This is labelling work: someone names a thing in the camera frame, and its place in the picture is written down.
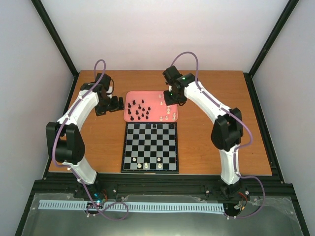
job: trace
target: pink tray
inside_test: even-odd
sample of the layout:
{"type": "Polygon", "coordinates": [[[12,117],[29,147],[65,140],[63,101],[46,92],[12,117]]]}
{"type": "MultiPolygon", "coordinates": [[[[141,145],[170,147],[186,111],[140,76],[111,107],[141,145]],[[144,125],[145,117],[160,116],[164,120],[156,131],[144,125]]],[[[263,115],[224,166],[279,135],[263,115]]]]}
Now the pink tray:
{"type": "Polygon", "coordinates": [[[165,104],[163,91],[130,91],[127,93],[125,99],[125,112],[124,119],[127,122],[175,122],[177,121],[177,105],[169,106],[170,114],[167,113],[167,105],[165,104]]]}

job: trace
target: wooden table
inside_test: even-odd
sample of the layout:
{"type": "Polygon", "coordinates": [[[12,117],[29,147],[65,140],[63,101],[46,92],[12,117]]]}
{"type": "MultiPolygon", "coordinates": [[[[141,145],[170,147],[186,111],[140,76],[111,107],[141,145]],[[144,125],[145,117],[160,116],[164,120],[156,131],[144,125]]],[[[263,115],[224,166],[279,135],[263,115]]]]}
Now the wooden table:
{"type": "MultiPolygon", "coordinates": [[[[107,71],[115,81],[114,95],[122,96],[133,90],[166,90],[162,71],[107,71]]],[[[203,86],[219,101],[231,108],[238,107],[243,121],[253,133],[250,147],[240,150],[240,171],[244,175],[271,175],[271,170],[252,103],[242,71],[200,71],[203,86]]],[[[71,104],[84,82],[94,81],[92,71],[81,71],[71,104]]],[[[191,101],[178,108],[178,148],[180,174],[219,175],[221,162],[218,150],[210,140],[212,123],[191,101]]],[[[85,157],[99,173],[120,173],[126,122],[123,111],[96,117],[94,110],[86,119],[81,134],[85,157]]],[[[249,141],[244,129],[242,143],[249,141]]],[[[51,164],[49,171],[66,171],[51,164]]]]}

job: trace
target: checkered board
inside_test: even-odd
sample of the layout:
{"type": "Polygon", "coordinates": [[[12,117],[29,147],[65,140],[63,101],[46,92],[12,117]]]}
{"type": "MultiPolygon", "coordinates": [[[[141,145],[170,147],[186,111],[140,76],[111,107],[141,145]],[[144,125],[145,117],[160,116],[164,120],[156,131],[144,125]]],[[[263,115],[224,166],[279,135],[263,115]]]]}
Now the checkered board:
{"type": "Polygon", "coordinates": [[[177,123],[127,122],[121,172],[178,174],[177,123]]]}

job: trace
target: robotic arm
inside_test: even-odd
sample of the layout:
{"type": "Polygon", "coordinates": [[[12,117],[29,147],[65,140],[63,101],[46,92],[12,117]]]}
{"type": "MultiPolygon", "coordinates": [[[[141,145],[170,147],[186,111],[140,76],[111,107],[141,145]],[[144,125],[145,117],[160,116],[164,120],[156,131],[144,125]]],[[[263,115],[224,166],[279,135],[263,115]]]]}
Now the robotic arm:
{"type": "Polygon", "coordinates": [[[94,184],[96,171],[87,162],[84,153],[85,146],[80,134],[80,130],[85,119],[93,108],[97,116],[105,115],[106,112],[114,112],[124,109],[123,98],[112,96],[112,87],[110,87],[111,78],[104,74],[99,84],[82,99],[82,96],[95,84],[95,82],[84,83],[78,97],[69,110],[57,121],[50,122],[46,126],[48,153],[52,156],[52,149],[56,134],[61,124],[67,118],[61,136],[66,139],[59,139],[56,148],[56,161],[68,166],[68,170],[75,172],[78,176],[78,182],[85,184],[94,184]]]}
{"type": "MultiPolygon", "coordinates": [[[[230,111],[240,120],[242,115],[239,109],[230,109],[228,106],[220,103],[212,94],[210,94],[203,85],[198,82],[201,89],[195,83],[193,74],[182,75],[175,66],[171,66],[163,72],[169,90],[164,91],[166,105],[184,104],[187,99],[193,101],[214,124],[211,140],[216,148],[219,149],[221,158],[221,178],[227,186],[236,184],[239,176],[235,173],[233,154],[236,147],[241,142],[243,128],[235,119],[226,114],[222,108],[230,111]],[[216,103],[217,107],[203,93],[205,92],[216,103]]],[[[236,150],[236,169],[239,173],[238,150],[236,150]]]]}

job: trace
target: white arm segment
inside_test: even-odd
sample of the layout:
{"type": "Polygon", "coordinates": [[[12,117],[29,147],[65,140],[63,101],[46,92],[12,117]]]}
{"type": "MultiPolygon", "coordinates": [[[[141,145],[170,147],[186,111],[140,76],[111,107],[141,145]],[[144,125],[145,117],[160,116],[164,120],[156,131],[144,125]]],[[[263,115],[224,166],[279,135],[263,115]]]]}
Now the white arm segment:
{"type": "MultiPolygon", "coordinates": [[[[215,100],[218,104],[220,104],[220,108],[225,108],[229,110],[228,106],[225,106],[221,102],[219,102],[211,93],[209,93],[200,82],[198,82],[202,91],[207,93],[213,100],[215,100]]],[[[199,90],[195,82],[190,83],[187,87],[185,87],[185,97],[191,101],[193,101],[207,116],[210,118],[212,123],[218,118],[219,115],[225,115],[225,112],[218,108],[213,102],[211,102],[202,92],[199,90]]],[[[233,165],[233,153],[234,149],[237,146],[234,146],[230,149],[230,151],[219,150],[220,158],[221,158],[221,178],[222,180],[230,185],[236,183],[240,178],[236,175],[234,171],[233,165]]],[[[238,150],[236,151],[236,169],[239,173],[239,165],[238,165],[238,150]]]]}
{"type": "MultiPolygon", "coordinates": [[[[81,97],[87,92],[87,90],[83,90],[79,92],[79,95],[73,105],[81,99],[81,97]]],[[[87,95],[80,103],[77,105],[77,107],[72,112],[71,116],[69,117],[69,111],[73,107],[73,105],[70,107],[70,109],[64,114],[63,117],[61,117],[57,122],[62,123],[64,119],[69,118],[68,121],[65,124],[75,124],[78,126],[79,130],[81,130],[82,125],[85,121],[85,119],[88,117],[91,110],[98,104],[98,95],[96,92],[90,92],[89,95],[87,95]]],[[[70,168],[68,170],[72,169],[77,176],[80,178],[78,179],[79,183],[82,183],[83,181],[85,184],[93,184],[96,178],[96,171],[92,169],[92,167],[89,165],[88,161],[85,157],[78,162],[77,165],[73,165],[72,163],[68,163],[67,161],[63,162],[63,165],[68,165],[70,168]]]]}

